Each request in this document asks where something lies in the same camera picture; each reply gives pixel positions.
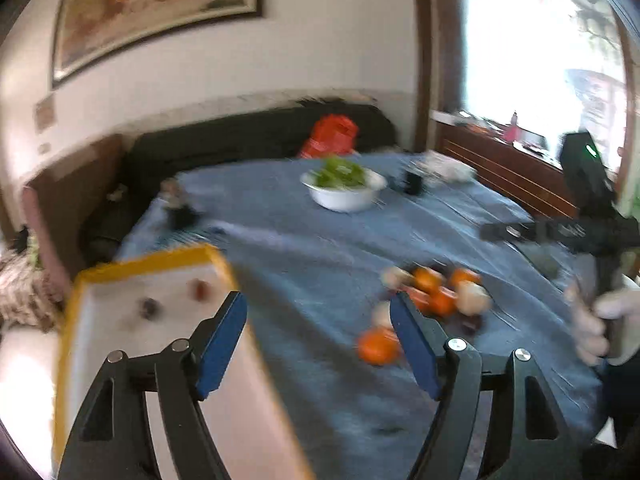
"bowl of green vegetables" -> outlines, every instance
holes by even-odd
[[[300,182],[319,205],[342,213],[366,209],[386,187],[382,175],[339,156],[325,159],[321,170],[305,173]]]

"hand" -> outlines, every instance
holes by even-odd
[[[599,297],[593,309],[584,304],[577,283],[572,283],[564,293],[572,310],[574,341],[578,357],[589,366],[595,366],[609,351],[605,338],[603,319],[625,318],[622,329],[622,355],[609,360],[620,365],[629,360],[640,348],[640,287],[623,277],[623,288]]]

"picture frame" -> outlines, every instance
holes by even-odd
[[[262,0],[60,0],[50,84],[124,48],[185,27],[262,16]]]

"bright window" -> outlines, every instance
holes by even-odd
[[[465,108],[546,137],[586,128],[620,167],[626,91],[620,37],[606,0],[466,0]]]

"blue gripper pad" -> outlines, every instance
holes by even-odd
[[[400,294],[391,298],[390,314],[391,323],[396,330],[404,355],[409,361],[416,383],[432,399],[440,399],[442,386],[438,380],[436,355],[420,328],[420,325],[425,322],[437,323],[437,321],[424,318],[412,304],[410,306],[405,304]]]
[[[223,313],[222,319],[202,353],[195,385],[201,400],[206,399],[211,392],[220,387],[226,367],[231,361],[236,343],[244,328],[246,316],[246,300],[242,294],[238,293]]]

